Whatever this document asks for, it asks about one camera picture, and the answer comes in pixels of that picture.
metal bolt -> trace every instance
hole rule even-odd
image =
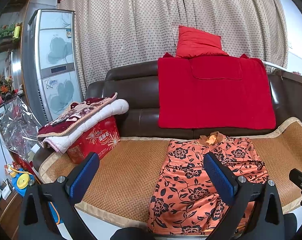
[[[59,183],[62,183],[62,182],[64,182],[65,180],[66,180],[66,177],[65,177],[65,176],[60,176],[60,177],[57,178],[57,182],[59,182]]]
[[[34,179],[30,179],[30,180],[28,181],[28,185],[29,185],[29,186],[33,186],[34,183],[35,183]]]
[[[269,184],[270,186],[274,186],[274,185],[275,185],[274,181],[271,180],[271,179],[268,180],[268,184]]]
[[[239,176],[238,181],[240,181],[241,183],[245,183],[247,181],[247,179],[243,176]]]

cardboard gift box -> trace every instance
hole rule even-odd
[[[76,164],[81,163],[90,152],[97,153],[101,160],[120,140],[115,118],[110,116],[84,132],[67,150],[67,154]]]

blue logo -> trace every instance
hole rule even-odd
[[[49,80],[45,80],[44,82],[47,85],[47,89],[49,89],[49,88],[53,88],[53,85],[57,84],[58,80],[57,79],[51,80],[51,78],[49,78]]]

polka dot curtain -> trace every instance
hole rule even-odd
[[[174,55],[179,25],[220,35],[232,56],[287,65],[280,0],[60,0],[58,7],[75,11],[83,93],[111,68]]]

transparent plastic wrap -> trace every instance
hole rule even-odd
[[[37,144],[40,123],[19,97],[0,106],[0,129],[8,150],[19,155],[23,160],[29,159],[32,147]]]

